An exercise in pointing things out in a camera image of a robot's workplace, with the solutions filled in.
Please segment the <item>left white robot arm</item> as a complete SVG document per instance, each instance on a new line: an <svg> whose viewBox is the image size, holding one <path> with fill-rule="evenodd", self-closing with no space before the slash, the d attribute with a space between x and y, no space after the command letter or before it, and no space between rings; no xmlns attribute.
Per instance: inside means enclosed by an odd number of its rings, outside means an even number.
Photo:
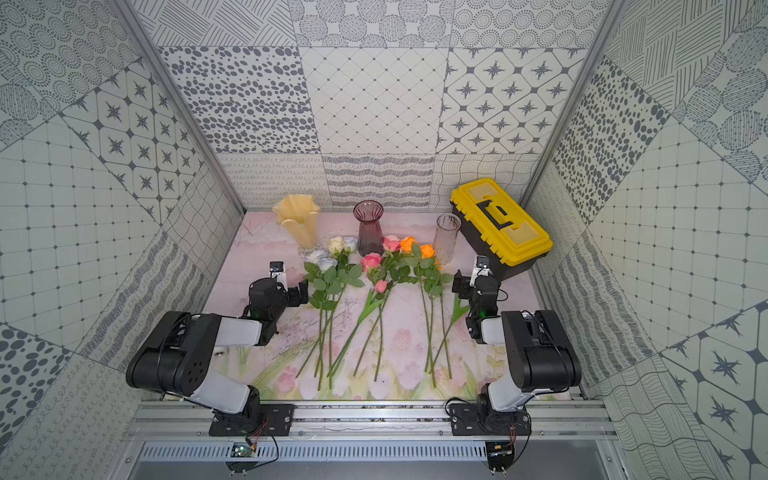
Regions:
<svg viewBox="0 0 768 480"><path fill-rule="evenodd" d="M254 422L260 415L258 390L212 370L214 351L267 345L284 311L308 301L306 280L287 287L271 276L250 285L249 304L239 317L169 311L130 360L126 382Z"/></svg>

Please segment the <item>yellow tulip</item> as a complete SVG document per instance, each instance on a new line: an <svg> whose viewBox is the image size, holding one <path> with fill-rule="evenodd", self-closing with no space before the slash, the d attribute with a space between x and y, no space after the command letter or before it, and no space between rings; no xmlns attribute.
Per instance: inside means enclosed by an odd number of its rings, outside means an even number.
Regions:
<svg viewBox="0 0 768 480"><path fill-rule="evenodd" d="M453 304L451 309L450 320L442 328L442 341L438 347L437 353L432 364L432 370L435 370L437 360L441 353L445 354L449 377L452 377L452 367L449 355L448 337L453 326L461 319L463 319L470 311L470 306L467 301L460 298L458 293L453 296Z"/></svg>

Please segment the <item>white-blue rose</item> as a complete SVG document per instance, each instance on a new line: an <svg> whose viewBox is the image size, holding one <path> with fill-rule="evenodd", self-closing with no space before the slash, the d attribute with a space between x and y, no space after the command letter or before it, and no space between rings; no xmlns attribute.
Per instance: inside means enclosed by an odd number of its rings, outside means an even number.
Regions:
<svg viewBox="0 0 768 480"><path fill-rule="evenodd" d="M306 279L313 288L309 304L318 313L318 335L299 372L302 373L314 359L313 377L317 379L318 387L322 386L333 363L333 321L349 280L349 257L349 253L341 252L305 263Z"/></svg>
<svg viewBox="0 0 768 480"><path fill-rule="evenodd" d="M357 264L354 264L354 263L350 262L351 256L357 250L357 240L354 237L343 237L343 236L341 236L341 237L344 239L344 241L346 243L346 253L348 254L348 262L347 262L346 266L344 267L344 270L345 270L345 275L344 275L345 288L344 288L344 291L345 291L345 289L346 289L346 287L348 285L350 285L350 284L356 285L358 283L358 278L361 275L362 267L357 265ZM326 280L328 281L326 292L327 292L328 297L329 297L329 299L328 299L328 301L326 303L326 305L327 305L326 310L328 311L327 318L326 318L327 350L328 350L328 318L329 318L329 314L331 313L331 309L332 309L333 304L334 304L334 302L330 299L332 283L333 283L333 280L334 280L334 278L336 276L334 267L329 269L329 270L327 270L325 272L325 277L326 277Z"/></svg>
<svg viewBox="0 0 768 480"><path fill-rule="evenodd" d="M326 303L329 299L326 292L328 281L325 272L336 265L336 261L324 249L315 249L304 257L306 271L305 279L312 286L313 292L309 297L310 304L318 310L318 336L312 349L316 353L313 377L317 379L317 389L321 388L321 376L324 373L323 343L326 328Z"/></svg>

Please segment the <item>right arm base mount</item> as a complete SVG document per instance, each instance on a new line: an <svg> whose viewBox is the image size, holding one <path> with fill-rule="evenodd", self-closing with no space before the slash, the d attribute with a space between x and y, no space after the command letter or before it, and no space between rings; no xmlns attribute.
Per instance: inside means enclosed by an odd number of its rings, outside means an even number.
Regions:
<svg viewBox="0 0 768 480"><path fill-rule="evenodd" d="M451 402L445 410L454 436L528 436L531 419L525 410L497 412L481 405Z"/></svg>

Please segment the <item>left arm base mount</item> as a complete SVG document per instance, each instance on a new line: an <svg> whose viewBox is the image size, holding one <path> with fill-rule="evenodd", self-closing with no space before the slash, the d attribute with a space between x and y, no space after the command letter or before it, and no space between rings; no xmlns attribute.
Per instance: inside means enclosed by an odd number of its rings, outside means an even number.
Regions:
<svg viewBox="0 0 768 480"><path fill-rule="evenodd" d="M296 406L294 404L260 404L246 407L243 413L225 414L215 411L208 434L211 437L251 437L258 433L286 437L290 433Z"/></svg>

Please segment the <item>pink tulip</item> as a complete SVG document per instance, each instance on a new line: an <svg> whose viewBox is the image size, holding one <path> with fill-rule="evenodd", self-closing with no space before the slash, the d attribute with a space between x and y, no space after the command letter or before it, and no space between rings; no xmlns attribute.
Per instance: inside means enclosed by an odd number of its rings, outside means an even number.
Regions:
<svg viewBox="0 0 768 480"><path fill-rule="evenodd" d="M376 309L378 309L379 307L381 307L383 305L385 297L386 297L386 292L388 290L388 285L389 285L388 281L386 281L386 280L379 280L378 282L376 282L373 285L373 287L369 291L369 293L368 293L368 295L366 297L366 301L365 301L364 307L363 307L362 311L360 312L360 314L359 314L359 316L358 316L358 318L356 320L356 323L355 323L355 325L353 327L353 330L351 331L351 333L347 337L346 341L344 342L344 344L342 346L341 351L339 352L339 355L334 360L334 362L332 363L332 365L331 365L331 367L329 369L329 373L328 373L329 379L332 379L334 377L334 375L336 374L337 370L342 365L343 360L344 360L344 358L345 358L345 356L346 356L346 354L347 354L347 352L348 352L348 350L349 350L349 348L351 346L351 343L352 343L354 337L356 336L358 330L360 329L362 323Z"/></svg>

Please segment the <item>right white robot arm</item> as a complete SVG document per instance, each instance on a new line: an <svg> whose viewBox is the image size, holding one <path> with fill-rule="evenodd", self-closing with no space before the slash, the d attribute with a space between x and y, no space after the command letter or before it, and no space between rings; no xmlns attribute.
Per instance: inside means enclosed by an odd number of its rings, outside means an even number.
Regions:
<svg viewBox="0 0 768 480"><path fill-rule="evenodd" d="M498 309L501 283L491 274L454 275L452 292L469 302L465 323L478 344L505 348L508 372L478 395L483 414L522 411L534 397L569 391L580 384L580 361L553 310Z"/></svg>

